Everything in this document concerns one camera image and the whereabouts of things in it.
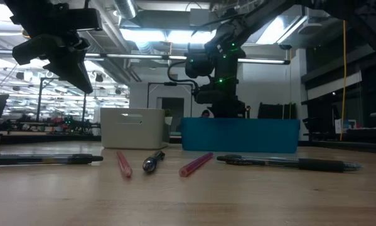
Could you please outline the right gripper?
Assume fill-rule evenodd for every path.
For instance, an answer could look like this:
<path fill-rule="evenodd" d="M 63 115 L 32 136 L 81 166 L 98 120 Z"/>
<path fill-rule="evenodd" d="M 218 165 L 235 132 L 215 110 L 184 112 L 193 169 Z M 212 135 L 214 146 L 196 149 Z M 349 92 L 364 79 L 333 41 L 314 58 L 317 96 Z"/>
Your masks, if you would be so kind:
<path fill-rule="evenodd" d="M 221 105 L 212 105 L 210 111 L 215 118 L 242 118 L 245 117 L 245 103 L 237 96 L 236 84 L 220 84 L 222 93 L 218 101 Z"/>

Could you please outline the black gantry frame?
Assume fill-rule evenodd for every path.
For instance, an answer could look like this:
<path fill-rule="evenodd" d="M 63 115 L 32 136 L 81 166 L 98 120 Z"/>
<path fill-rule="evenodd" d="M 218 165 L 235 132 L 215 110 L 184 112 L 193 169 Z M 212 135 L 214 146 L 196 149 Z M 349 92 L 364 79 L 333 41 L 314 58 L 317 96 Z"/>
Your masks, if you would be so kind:
<path fill-rule="evenodd" d="M 36 112 L 36 122 L 40 121 L 40 114 L 41 114 L 41 99 L 42 99 L 42 92 L 43 89 L 51 84 L 54 80 L 61 80 L 60 78 L 47 78 L 42 77 L 40 78 L 40 86 L 39 86 L 39 93 L 38 93 L 38 106 L 37 106 L 37 112 Z M 85 120 L 85 113 L 86 113 L 86 103 L 87 103 L 87 93 L 84 93 L 83 96 L 83 107 L 82 107 L 82 121 Z"/>
<path fill-rule="evenodd" d="M 193 115 L 193 85 L 191 83 L 176 82 L 149 82 L 147 84 L 146 107 L 155 108 L 157 98 L 183 98 L 184 99 L 184 116 Z"/>

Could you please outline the blue plastic bin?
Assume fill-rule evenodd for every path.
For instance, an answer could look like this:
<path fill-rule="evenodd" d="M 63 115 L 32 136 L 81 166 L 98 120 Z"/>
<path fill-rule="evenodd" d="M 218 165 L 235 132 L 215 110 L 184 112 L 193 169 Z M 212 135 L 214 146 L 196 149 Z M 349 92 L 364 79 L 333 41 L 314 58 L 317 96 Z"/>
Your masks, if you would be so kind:
<path fill-rule="evenodd" d="M 181 143 L 186 151 L 295 153 L 297 119 L 187 117 L 181 120 Z"/>

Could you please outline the black chairs row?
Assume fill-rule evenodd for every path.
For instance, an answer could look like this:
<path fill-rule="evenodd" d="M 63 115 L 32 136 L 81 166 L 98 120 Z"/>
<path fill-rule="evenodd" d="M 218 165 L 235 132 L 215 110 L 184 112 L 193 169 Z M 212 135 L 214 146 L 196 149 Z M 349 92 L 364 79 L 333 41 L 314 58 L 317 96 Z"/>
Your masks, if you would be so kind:
<path fill-rule="evenodd" d="M 259 104 L 258 119 L 297 119 L 296 104 Z"/>

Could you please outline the black retractable pen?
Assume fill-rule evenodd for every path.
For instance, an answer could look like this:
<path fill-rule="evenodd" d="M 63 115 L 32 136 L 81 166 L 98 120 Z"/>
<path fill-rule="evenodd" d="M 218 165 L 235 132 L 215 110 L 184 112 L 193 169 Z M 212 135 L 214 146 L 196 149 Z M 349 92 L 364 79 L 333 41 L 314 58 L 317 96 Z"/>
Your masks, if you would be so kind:
<path fill-rule="evenodd" d="M 24 164 L 90 164 L 103 161 L 92 154 L 0 154 L 0 166 Z"/>
<path fill-rule="evenodd" d="M 363 168 L 358 163 L 338 160 L 311 159 L 311 158 L 280 158 L 280 157 L 254 157 L 228 154 L 217 156 L 218 161 L 237 166 L 270 166 L 278 168 L 295 168 L 299 170 L 325 171 L 325 172 L 353 172 Z"/>
<path fill-rule="evenodd" d="M 162 161 L 165 154 L 162 150 L 156 151 L 154 154 L 146 158 L 142 164 L 142 168 L 145 173 L 153 173 L 156 170 L 159 161 Z"/>

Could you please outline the silver round air duct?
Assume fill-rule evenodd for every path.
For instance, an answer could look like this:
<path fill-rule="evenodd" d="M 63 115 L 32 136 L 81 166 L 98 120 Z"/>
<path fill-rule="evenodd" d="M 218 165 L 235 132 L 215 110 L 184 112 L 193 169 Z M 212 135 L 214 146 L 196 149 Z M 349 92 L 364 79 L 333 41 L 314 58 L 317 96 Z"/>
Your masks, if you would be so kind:
<path fill-rule="evenodd" d="M 114 6 L 122 19 L 135 18 L 138 12 L 134 0 L 114 0 Z"/>

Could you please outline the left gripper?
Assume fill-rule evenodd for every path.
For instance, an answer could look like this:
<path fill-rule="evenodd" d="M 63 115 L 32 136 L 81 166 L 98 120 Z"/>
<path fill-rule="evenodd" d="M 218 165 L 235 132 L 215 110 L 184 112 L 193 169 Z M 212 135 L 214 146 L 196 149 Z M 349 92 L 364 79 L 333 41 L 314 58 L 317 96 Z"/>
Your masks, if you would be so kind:
<path fill-rule="evenodd" d="M 12 56 L 20 65 L 25 65 L 35 58 L 48 60 L 49 64 L 45 65 L 44 69 L 90 94 L 93 88 L 84 64 L 89 46 L 89 41 L 77 31 L 43 33 L 15 46 Z"/>

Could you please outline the red pencil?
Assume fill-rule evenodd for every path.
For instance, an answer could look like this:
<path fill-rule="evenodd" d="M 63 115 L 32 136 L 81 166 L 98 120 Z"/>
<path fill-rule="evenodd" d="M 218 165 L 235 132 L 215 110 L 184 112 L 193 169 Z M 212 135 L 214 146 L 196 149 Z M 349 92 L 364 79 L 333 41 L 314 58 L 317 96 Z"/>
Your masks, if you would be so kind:
<path fill-rule="evenodd" d="M 118 159 L 118 164 L 120 167 L 121 175 L 125 178 L 130 178 L 132 176 L 132 168 L 130 167 L 129 163 L 127 162 L 126 157 L 123 155 L 121 151 L 117 152 L 117 159 Z"/>
<path fill-rule="evenodd" d="M 203 156 L 197 158 L 196 160 L 188 163 L 187 165 L 183 166 L 179 170 L 179 175 L 181 177 L 187 177 L 191 175 L 194 171 L 196 171 L 199 167 L 205 164 L 207 161 L 213 158 L 213 153 L 209 152 L 204 154 Z"/>

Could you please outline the white plastic bin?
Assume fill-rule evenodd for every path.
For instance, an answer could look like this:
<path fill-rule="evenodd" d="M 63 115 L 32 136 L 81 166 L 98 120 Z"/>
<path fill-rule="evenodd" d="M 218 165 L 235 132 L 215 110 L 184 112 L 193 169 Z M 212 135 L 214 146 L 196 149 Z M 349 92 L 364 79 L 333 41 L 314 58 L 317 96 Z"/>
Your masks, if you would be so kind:
<path fill-rule="evenodd" d="M 163 109 L 101 108 L 102 146 L 106 149 L 157 150 L 163 141 Z"/>

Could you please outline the distant black robot arms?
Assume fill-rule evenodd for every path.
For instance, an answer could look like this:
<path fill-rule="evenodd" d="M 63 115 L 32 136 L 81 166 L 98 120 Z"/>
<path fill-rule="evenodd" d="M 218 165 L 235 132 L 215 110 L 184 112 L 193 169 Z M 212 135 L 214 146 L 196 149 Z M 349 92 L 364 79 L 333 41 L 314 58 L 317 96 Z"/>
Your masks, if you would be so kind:
<path fill-rule="evenodd" d="M 36 121 L 31 116 L 23 115 L 19 119 L 6 119 L 0 128 L 8 134 L 11 132 L 44 132 L 46 134 L 81 134 L 93 135 L 100 131 L 99 122 L 90 122 L 88 119 L 79 121 L 72 116 L 46 118 Z"/>

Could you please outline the black aluminium table frame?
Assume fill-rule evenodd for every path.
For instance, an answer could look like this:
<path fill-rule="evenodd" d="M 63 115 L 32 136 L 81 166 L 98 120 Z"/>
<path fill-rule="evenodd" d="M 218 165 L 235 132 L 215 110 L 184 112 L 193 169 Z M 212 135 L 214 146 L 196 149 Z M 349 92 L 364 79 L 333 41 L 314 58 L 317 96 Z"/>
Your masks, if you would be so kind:
<path fill-rule="evenodd" d="M 77 141 L 100 143 L 99 136 L 86 135 L 1 135 L 0 144 L 33 144 Z M 343 141 L 299 141 L 298 147 L 317 147 L 376 153 L 376 143 L 354 143 Z"/>

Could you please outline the long ceiling light bar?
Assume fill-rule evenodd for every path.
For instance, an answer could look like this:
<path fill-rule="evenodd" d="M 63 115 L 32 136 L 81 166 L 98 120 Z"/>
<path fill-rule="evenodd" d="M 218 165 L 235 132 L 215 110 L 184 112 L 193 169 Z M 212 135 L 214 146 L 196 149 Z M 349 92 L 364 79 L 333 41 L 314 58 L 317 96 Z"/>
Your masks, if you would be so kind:
<path fill-rule="evenodd" d="M 0 50 L 0 55 L 12 55 L 11 50 Z M 178 55 L 137 55 L 137 54 L 120 54 L 120 53 L 87 53 L 87 58 L 122 58 L 138 60 L 186 60 L 185 56 Z M 239 63 L 253 64 L 271 64 L 271 65 L 289 65 L 290 60 L 275 60 L 263 58 L 239 58 Z"/>

